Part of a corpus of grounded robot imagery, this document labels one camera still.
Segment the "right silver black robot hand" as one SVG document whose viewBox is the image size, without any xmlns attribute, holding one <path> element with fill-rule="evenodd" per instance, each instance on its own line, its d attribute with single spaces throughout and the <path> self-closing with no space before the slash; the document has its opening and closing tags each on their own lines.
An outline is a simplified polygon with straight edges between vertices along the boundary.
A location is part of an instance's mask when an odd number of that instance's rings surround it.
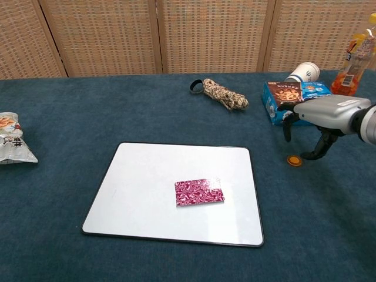
<svg viewBox="0 0 376 282">
<path fill-rule="evenodd" d="M 356 134 L 363 142 L 375 144 L 375 104 L 367 98 L 320 96 L 301 103 L 283 103 L 278 110 L 292 112 L 283 121 L 287 142 L 291 141 L 291 126 L 300 120 L 313 124 L 321 132 L 314 150 L 300 154 L 305 160 L 324 157 L 332 144 L 345 135 Z"/>
</svg>

